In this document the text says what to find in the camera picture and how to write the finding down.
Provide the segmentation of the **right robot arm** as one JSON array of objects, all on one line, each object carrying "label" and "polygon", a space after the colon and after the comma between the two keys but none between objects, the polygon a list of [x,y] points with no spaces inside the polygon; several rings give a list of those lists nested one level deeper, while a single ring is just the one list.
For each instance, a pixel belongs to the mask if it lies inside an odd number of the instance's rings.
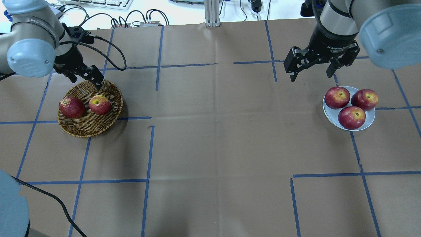
[{"label": "right robot arm", "polygon": [[419,0],[306,0],[301,16],[316,26],[306,48],[290,48],[283,61],[295,81],[299,72],[329,63],[332,77],[350,66],[361,48],[380,68],[399,69],[420,63]]}]

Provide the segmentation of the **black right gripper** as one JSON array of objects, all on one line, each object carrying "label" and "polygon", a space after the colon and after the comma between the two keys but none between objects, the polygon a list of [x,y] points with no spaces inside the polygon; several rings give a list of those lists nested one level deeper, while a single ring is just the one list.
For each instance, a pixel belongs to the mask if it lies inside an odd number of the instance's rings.
[{"label": "black right gripper", "polygon": [[285,72],[295,82],[299,72],[308,69],[314,60],[321,58],[322,62],[331,62],[326,75],[328,78],[333,77],[338,69],[351,66],[357,58],[360,47],[355,40],[356,36],[356,33],[349,36],[337,35],[322,25],[317,25],[307,49],[291,47],[283,62]]}]

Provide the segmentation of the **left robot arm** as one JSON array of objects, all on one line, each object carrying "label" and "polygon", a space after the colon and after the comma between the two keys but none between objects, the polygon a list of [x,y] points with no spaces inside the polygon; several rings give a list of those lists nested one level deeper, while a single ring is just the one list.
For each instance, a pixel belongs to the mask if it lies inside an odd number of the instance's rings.
[{"label": "left robot arm", "polygon": [[99,90],[104,79],[96,66],[87,66],[78,45],[89,46],[94,37],[81,27],[61,23],[45,0],[3,0],[12,16],[10,32],[1,34],[1,79],[14,74],[44,77],[53,70],[75,83],[78,77]]}]

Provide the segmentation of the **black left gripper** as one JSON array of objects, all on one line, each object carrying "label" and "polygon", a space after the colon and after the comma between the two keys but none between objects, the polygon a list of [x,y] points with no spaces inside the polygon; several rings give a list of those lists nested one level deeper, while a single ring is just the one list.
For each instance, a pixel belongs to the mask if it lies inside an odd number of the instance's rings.
[{"label": "black left gripper", "polygon": [[76,83],[77,75],[91,82],[97,90],[103,86],[104,76],[96,66],[86,66],[83,57],[76,46],[71,46],[65,54],[56,56],[54,70],[58,74],[68,77],[72,83]]}]

